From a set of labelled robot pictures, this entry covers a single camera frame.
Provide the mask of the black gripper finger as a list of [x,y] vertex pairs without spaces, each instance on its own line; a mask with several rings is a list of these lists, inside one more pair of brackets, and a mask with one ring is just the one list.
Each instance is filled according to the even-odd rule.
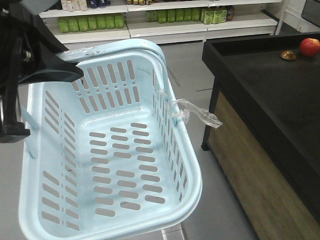
[[39,15],[30,15],[31,24],[39,31],[38,39],[54,54],[62,53],[68,48],[49,30]]
[[75,64],[66,62],[56,56],[43,44],[32,49],[33,58],[25,63],[18,78],[19,85],[43,82],[72,83],[84,76],[84,72]]

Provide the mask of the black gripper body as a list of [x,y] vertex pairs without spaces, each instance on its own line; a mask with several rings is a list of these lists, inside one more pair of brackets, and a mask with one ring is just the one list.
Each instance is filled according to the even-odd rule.
[[36,72],[36,44],[43,41],[35,15],[20,4],[0,6],[0,141],[16,143],[30,135],[22,122],[18,86]]

